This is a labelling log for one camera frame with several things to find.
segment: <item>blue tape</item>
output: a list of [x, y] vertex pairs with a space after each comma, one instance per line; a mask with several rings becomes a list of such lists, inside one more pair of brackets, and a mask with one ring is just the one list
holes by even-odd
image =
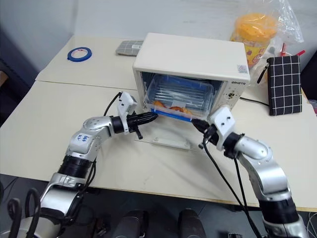
[[[76, 50], [85, 50], [87, 51], [87, 54], [81, 58], [74, 58], [73, 56], [71, 56], [71, 54], [76, 51]], [[91, 52], [91, 50], [87, 47], [78, 47], [78, 48], [75, 48], [73, 50], [71, 50], [70, 52], [68, 52], [67, 54], [67, 59], [70, 60], [70, 61], [73, 61], [73, 62], [82, 62], [82, 61], [85, 61], [87, 59], [89, 59], [91, 57], [93, 53]]]
[[167, 116], [167, 117], [170, 117], [170, 118], [175, 118], [175, 119], [191, 122], [190, 118], [182, 117], [182, 116], [171, 114], [171, 113], [162, 112], [162, 111], [159, 111], [159, 110], [154, 110], [153, 108], [151, 108], [151, 112], [152, 113], [161, 114], [161, 115], [164, 115], [164, 116]]

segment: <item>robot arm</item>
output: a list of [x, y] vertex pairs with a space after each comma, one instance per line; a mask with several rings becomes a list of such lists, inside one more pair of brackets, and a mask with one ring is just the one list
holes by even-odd
[[[136, 132], [138, 126], [155, 120], [155, 113], [135, 114], [137, 103], [126, 92], [119, 98], [117, 117], [93, 117], [70, 140], [62, 165], [54, 173], [41, 196], [41, 211], [34, 235], [38, 238], [55, 238], [66, 226], [72, 225], [79, 212], [83, 195], [91, 181], [90, 175], [102, 143], [115, 134]], [[26, 237], [32, 217], [22, 219], [17, 237]], [[10, 231], [0, 235], [10, 237]]]
[[247, 170], [263, 213], [270, 238], [309, 238], [298, 215], [286, 175], [264, 143], [233, 132], [235, 121], [227, 107], [219, 108], [210, 124], [194, 119], [194, 126], [231, 159], [237, 158]]

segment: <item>white wall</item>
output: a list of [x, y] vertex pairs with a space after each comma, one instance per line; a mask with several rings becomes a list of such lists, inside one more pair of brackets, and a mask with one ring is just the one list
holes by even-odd
[[[292, 54], [305, 49], [302, 66], [317, 50], [317, 1], [289, 0], [302, 27], [305, 42], [290, 46]], [[143, 39], [148, 32], [228, 40], [245, 0], [79, 0], [75, 33]]]
[[76, 0], [1, 0], [1, 30], [40, 71], [71, 37], [76, 3]]
[[[73, 33], [143, 39], [160, 32], [228, 40], [246, 0], [1, 0], [0, 24], [35, 71], [42, 70]], [[317, 50], [316, 0], [289, 0], [302, 27], [302, 65]]]

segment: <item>wire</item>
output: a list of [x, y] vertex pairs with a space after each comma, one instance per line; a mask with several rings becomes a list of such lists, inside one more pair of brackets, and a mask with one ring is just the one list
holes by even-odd
[[[239, 205], [241, 206], [241, 209], [246, 213], [245, 207], [242, 205], [240, 199], [238, 198], [237, 194], [235, 193], [235, 191], [233, 190], [233, 188], [231, 187], [231, 185], [229, 184], [228, 180], [225, 178], [225, 176], [223, 175], [221, 169], [219, 168], [217, 162], [214, 160], [214, 158], [212, 157], [212, 155], [210, 154], [207, 145], [206, 145], [206, 135], [204, 134], [204, 139], [203, 139], [203, 146], [204, 149], [208, 155], [208, 157], [211, 159], [212, 163], [214, 164], [214, 166], [216, 167], [216, 169], [218, 170], [218, 173], [220, 174], [220, 176], [222, 177], [222, 179], [224, 180], [224, 182], [227, 184], [227, 186], [229, 187], [229, 189], [231, 190], [232, 194], [234, 195], [234, 197], [237, 199]], [[261, 235], [258, 236], [259, 231], [254, 230], [254, 228], [256, 227], [253, 220], [250, 218], [250, 226], [252, 228], [252, 230], [254, 231], [255, 235], [257, 236], [257, 238], [261, 238]]]
[[11, 188], [10, 188], [10, 190], [9, 190], [8, 195], [6, 196], [5, 200], [3, 201], [4, 203], [7, 202], [7, 200], [9, 199], [10, 194], [11, 194], [11, 191], [12, 191], [12, 189], [13, 189], [13, 187], [14, 187], [14, 184], [15, 184], [16, 181], [18, 180], [18, 178], [19, 178], [19, 177], [14, 178], [14, 179], [8, 184], [8, 186], [5, 187], [5, 189], [3, 190], [3, 192], [4, 192], [4, 191], [12, 184], [12, 186], [11, 186]]
[[252, 230], [254, 231], [254, 233], [256, 234], [256, 236], [260, 236], [261, 237], [261, 234], [258, 230], [258, 228], [255, 226], [255, 224], [253, 223], [251, 217], [250, 217], [250, 214], [249, 214], [249, 209], [248, 209], [248, 204], [247, 204], [247, 200], [246, 200], [246, 196], [244, 194], [244, 189], [243, 189], [243, 185], [242, 185], [242, 181], [241, 181], [241, 176], [240, 176], [240, 170], [239, 170], [239, 165], [238, 165], [238, 162], [237, 162], [237, 158], [234, 157], [233, 158], [234, 160], [234, 164], [236, 166], [236, 171], [237, 171], [237, 176], [238, 176], [238, 180], [239, 180], [239, 185], [240, 185], [240, 189], [241, 189], [241, 193], [242, 193], [242, 198], [243, 198], [243, 203], [244, 203], [244, 209], [245, 209], [245, 213], [247, 215], [247, 218], [248, 218], [248, 221], [250, 223], [250, 226], [252, 228]]
[[308, 229], [308, 227], [306, 227], [306, 231], [307, 233], [311, 234], [313, 236], [313, 238], [317, 238], [315, 237], [315, 235]]
[[34, 199], [34, 214], [32, 217], [31, 225], [27, 232], [26, 238], [33, 238], [36, 226], [38, 225], [39, 218], [40, 218], [40, 210], [41, 210], [41, 202], [40, 202], [40, 195], [35, 188], [32, 188], [28, 191], [25, 199], [25, 217], [30, 217], [30, 198], [33, 196]]
[[253, 100], [253, 99], [250, 99], [250, 98], [243, 98], [243, 97], [240, 97], [241, 100], [244, 100], [244, 101], [249, 101], [249, 102], [252, 102], [252, 103], [260, 103], [264, 106], [268, 106], [269, 107], [269, 104], [266, 104], [264, 102], [261, 102], [261, 101], [257, 101], [257, 100]]
[[12, 181], [4, 188], [3, 191], [5, 191], [14, 181], [16, 181], [19, 177], [15, 177], [14, 179], [12, 179]]
[[107, 115], [107, 112], [109, 111], [109, 108], [111, 107], [111, 105], [113, 104], [113, 102], [117, 99], [117, 97], [121, 96], [122, 92], [118, 92], [117, 95], [115, 95], [115, 97], [112, 99], [112, 101], [109, 103], [104, 116]]
[[[312, 216], [311, 216], [311, 212], [308, 214], [308, 222], [307, 222], [307, 226], [306, 226], [306, 231], [309, 232], [310, 234], [312, 234], [312, 236], [313, 236], [314, 238], [317, 238], [317, 233], [316, 233], [316, 230], [315, 230], [315, 228], [314, 228], [314, 226], [313, 226], [313, 223], [312, 223], [312, 218], [313, 218], [314, 216], [317, 216], [317, 213], [314, 213]], [[315, 235], [309, 230], [309, 225], [312, 226]]]
[[95, 175], [96, 175], [96, 159], [93, 161], [93, 164], [91, 165], [91, 169], [90, 169], [90, 172], [89, 172], [89, 175], [87, 177], [87, 180], [86, 180], [86, 183], [83, 187], [83, 189], [80, 191], [80, 194], [83, 194], [87, 188], [89, 187], [89, 185], [92, 183], [92, 181], [94, 180], [95, 178]]
[[19, 233], [20, 222], [22, 217], [22, 207], [20, 200], [17, 198], [12, 198], [8, 202], [7, 210], [10, 218], [13, 220], [8, 238], [16, 238]]
[[4, 195], [4, 187], [3, 187], [2, 182], [0, 181], [0, 204], [1, 204], [2, 199], [3, 199], [3, 195]]

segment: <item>black cable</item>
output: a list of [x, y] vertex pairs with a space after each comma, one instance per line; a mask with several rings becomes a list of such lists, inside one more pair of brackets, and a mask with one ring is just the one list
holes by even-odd
[[16, 181], [19, 177], [15, 177], [14, 179], [12, 179], [12, 181], [4, 188], [3, 191], [5, 191], [14, 181]]
[[3, 199], [3, 195], [4, 195], [4, 187], [3, 187], [2, 182], [0, 181], [0, 204], [1, 204], [2, 199]]
[[90, 169], [90, 172], [89, 172], [89, 175], [87, 177], [87, 180], [86, 180], [86, 183], [84, 185], [84, 187], [82, 188], [82, 190], [80, 191], [80, 194], [83, 194], [87, 188], [89, 187], [89, 185], [92, 183], [92, 181], [94, 180], [95, 178], [95, 175], [96, 175], [96, 159], [93, 161], [93, 164], [91, 165], [91, 169]]
[[7, 210], [10, 218], [13, 220], [8, 238], [16, 238], [19, 233], [20, 222], [22, 217], [22, 207], [20, 200], [17, 198], [11, 199], [8, 202]]
[[261, 102], [261, 101], [257, 101], [257, 100], [253, 100], [253, 99], [250, 99], [250, 98], [243, 98], [243, 97], [240, 97], [241, 100], [244, 100], [244, 101], [248, 101], [248, 102], [252, 102], [252, 103], [260, 103], [264, 106], [268, 106], [269, 107], [269, 104], [266, 104], [264, 102]]
[[92, 223], [93, 221], [94, 221], [94, 219], [95, 219], [95, 211], [90, 207], [90, 206], [87, 206], [87, 205], [84, 205], [84, 204], [81, 204], [80, 205], [80, 210], [82, 209], [82, 208], [87, 208], [89, 211], [90, 211], [90, 213], [91, 213], [91, 218], [89, 219], [89, 221], [88, 222], [85, 222], [85, 223], [80, 223], [80, 222], [75, 222], [75, 225], [77, 225], [77, 226], [81, 226], [81, 227], [86, 227], [86, 226], [88, 226], [90, 223]]
[[28, 194], [26, 195], [25, 199], [25, 217], [30, 217], [30, 198], [33, 196], [34, 199], [34, 214], [32, 217], [31, 225], [29, 227], [29, 230], [27, 232], [26, 238], [33, 238], [36, 226], [39, 222], [40, 218], [40, 209], [41, 209], [41, 201], [40, 201], [40, 195], [38, 191], [35, 188], [32, 188], [28, 191]]
[[236, 171], [237, 171], [239, 185], [240, 185], [240, 189], [241, 189], [241, 193], [242, 193], [242, 198], [243, 198], [243, 203], [244, 203], [244, 209], [245, 209], [246, 216], [248, 218], [248, 221], [250, 223], [250, 226], [251, 226], [253, 232], [256, 234], [257, 237], [261, 237], [261, 234], [260, 234], [258, 228], [253, 223], [253, 221], [252, 221], [252, 219], [250, 217], [250, 214], [249, 214], [249, 209], [248, 209], [248, 205], [247, 205], [246, 196], [244, 194], [244, 189], [243, 189], [243, 185], [242, 185], [242, 181], [241, 181], [240, 170], [239, 170], [239, 165], [238, 165], [238, 162], [237, 162], [237, 158], [234, 157], [233, 160], [234, 160], [234, 164], [236, 166]]
[[[205, 151], [206, 151], [208, 157], [211, 159], [211, 161], [212, 161], [212, 163], [214, 164], [214, 166], [216, 167], [218, 173], [220, 174], [220, 176], [222, 177], [222, 179], [224, 180], [224, 182], [227, 184], [227, 186], [228, 186], [229, 189], [231, 190], [231, 192], [232, 192], [232, 194], [234, 195], [234, 197], [237, 199], [239, 205], [241, 206], [242, 211], [244, 211], [244, 212], [246, 213], [246, 209], [245, 209], [244, 206], [242, 205], [242, 203], [241, 203], [240, 199], [238, 198], [237, 194], [235, 193], [235, 191], [233, 190], [233, 188], [232, 188], [231, 185], [229, 184], [228, 180], [227, 180], [227, 179], [225, 178], [225, 176], [223, 175], [223, 173], [222, 173], [221, 169], [219, 168], [217, 162], [214, 160], [214, 158], [213, 158], [212, 155], [210, 154], [210, 152], [209, 152], [209, 150], [208, 150], [208, 148], [207, 148], [207, 145], [206, 145], [206, 139], [207, 139], [207, 138], [206, 138], [206, 135], [204, 134], [203, 146], [204, 146], [204, 149], [205, 149]], [[256, 231], [254, 230], [254, 228], [255, 228], [256, 226], [255, 226], [253, 220], [251, 219], [249, 222], [250, 222], [250, 226], [251, 226], [252, 230], [254, 231], [255, 235], [257, 236], [257, 238], [261, 238], [261, 235], [258, 236], [258, 234], [257, 234], [257, 233], [259, 233], [259, 231], [256, 232]]]
[[117, 99], [117, 97], [121, 96], [122, 92], [118, 92], [117, 95], [115, 95], [115, 97], [112, 99], [112, 101], [109, 103], [105, 113], [104, 113], [104, 116], [107, 115], [107, 112], [109, 110], [109, 108], [111, 107], [111, 105], [113, 104], [113, 102]]
[[5, 191], [5, 190], [12, 184], [12, 186], [11, 186], [11, 188], [10, 188], [10, 190], [9, 190], [8, 195], [6, 196], [5, 200], [3, 201], [4, 203], [9, 199], [10, 194], [11, 194], [11, 191], [12, 191], [12, 189], [13, 189], [13, 187], [14, 187], [14, 184], [15, 184], [16, 181], [18, 180], [18, 178], [19, 178], [19, 177], [14, 178], [14, 179], [9, 183], [9, 185], [8, 185], [7, 187], [5, 187], [5, 189], [3, 190], [3, 191]]

